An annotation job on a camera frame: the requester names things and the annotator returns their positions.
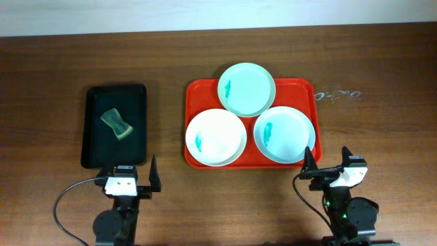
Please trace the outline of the light blue plate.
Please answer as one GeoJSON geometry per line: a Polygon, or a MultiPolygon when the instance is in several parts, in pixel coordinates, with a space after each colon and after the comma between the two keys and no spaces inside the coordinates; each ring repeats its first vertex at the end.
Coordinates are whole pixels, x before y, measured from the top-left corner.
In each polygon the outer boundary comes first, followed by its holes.
{"type": "Polygon", "coordinates": [[[271,161],[292,164],[304,159],[305,149],[315,146],[315,128],[301,111],[272,107],[255,121],[253,138],[258,150],[271,161]]]}

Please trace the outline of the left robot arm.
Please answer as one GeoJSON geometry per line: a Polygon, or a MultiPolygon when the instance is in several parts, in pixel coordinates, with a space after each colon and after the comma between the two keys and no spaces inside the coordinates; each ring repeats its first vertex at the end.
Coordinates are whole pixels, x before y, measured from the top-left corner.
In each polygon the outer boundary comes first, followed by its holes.
{"type": "Polygon", "coordinates": [[[152,158],[148,186],[137,184],[138,173],[134,165],[108,164],[96,176],[95,184],[113,200],[113,207],[101,212],[94,220],[93,232],[97,245],[134,245],[139,203],[150,200],[161,191],[156,157],[152,158]]]}

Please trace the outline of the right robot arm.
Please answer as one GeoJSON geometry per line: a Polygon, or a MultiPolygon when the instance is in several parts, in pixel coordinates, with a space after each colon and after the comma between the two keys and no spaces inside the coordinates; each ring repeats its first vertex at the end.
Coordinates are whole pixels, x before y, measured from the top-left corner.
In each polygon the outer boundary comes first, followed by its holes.
{"type": "Polygon", "coordinates": [[[320,169],[309,148],[305,148],[304,163],[295,179],[310,180],[310,191],[321,191],[323,215],[307,201],[304,203],[327,224],[330,236],[322,238],[322,245],[371,245],[376,234],[375,223],[379,206],[364,197],[352,197],[350,189],[362,183],[367,162],[342,147],[342,163],[320,169]]]}

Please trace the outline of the mint green plate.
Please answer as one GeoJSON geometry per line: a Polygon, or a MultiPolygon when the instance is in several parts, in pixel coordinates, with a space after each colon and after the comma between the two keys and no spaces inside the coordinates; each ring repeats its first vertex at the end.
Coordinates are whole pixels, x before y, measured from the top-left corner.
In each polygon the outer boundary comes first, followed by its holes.
{"type": "Polygon", "coordinates": [[[272,75],[262,66],[239,63],[230,66],[220,76],[217,94],[226,110],[250,118],[272,106],[276,85],[272,75]]]}

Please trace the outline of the green yellow sponge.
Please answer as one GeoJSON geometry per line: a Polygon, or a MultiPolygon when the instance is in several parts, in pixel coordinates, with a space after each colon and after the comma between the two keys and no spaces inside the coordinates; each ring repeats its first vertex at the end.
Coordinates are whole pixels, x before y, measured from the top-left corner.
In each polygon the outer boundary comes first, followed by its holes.
{"type": "Polygon", "coordinates": [[[100,119],[113,130],[119,141],[126,138],[133,131],[133,127],[122,119],[116,108],[105,111],[100,119]]]}

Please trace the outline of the white plate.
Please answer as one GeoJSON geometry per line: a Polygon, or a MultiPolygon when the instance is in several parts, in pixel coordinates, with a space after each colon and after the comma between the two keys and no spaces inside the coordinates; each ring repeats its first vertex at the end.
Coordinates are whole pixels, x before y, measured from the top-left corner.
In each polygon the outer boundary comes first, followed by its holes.
{"type": "Polygon", "coordinates": [[[188,124],[185,144],[189,154],[208,167],[222,167],[236,161],[247,143],[242,120],[224,109],[208,109],[188,124]]]}

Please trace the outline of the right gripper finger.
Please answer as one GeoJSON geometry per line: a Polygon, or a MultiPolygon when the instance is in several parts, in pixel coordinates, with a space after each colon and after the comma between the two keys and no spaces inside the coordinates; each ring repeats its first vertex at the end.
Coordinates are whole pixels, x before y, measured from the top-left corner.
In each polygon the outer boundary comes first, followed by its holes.
{"type": "Polygon", "coordinates": [[[310,172],[318,170],[317,163],[315,162],[315,159],[312,155],[312,151],[310,150],[309,146],[305,148],[305,155],[303,159],[304,163],[302,165],[302,172],[310,172]]]}
{"type": "Polygon", "coordinates": [[[341,166],[342,167],[349,167],[350,164],[352,163],[352,159],[350,158],[352,156],[352,153],[350,152],[350,150],[346,146],[342,147],[341,155],[342,155],[341,166]]]}

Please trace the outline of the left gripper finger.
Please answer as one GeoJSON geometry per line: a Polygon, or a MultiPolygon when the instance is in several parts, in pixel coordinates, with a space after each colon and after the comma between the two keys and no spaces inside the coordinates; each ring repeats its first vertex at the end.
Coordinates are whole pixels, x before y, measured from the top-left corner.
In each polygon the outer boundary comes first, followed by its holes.
{"type": "Polygon", "coordinates": [[[101,176],[102,177],[112,176],[114,167],[115,167],[115,156],[112,155],[110,159],[104,164],[104,167],[101,170],[101,176]]]}
{"type": "Polygon", "coordinates": [[[150,182],[150,187],[151,187],[152,192],[161,192],[162,185],[161,185],[160,178],[158,175],[157,162],[156,162],[155,155],[153,155],[152,161],[151,161],[149,182],[150,182]]]}

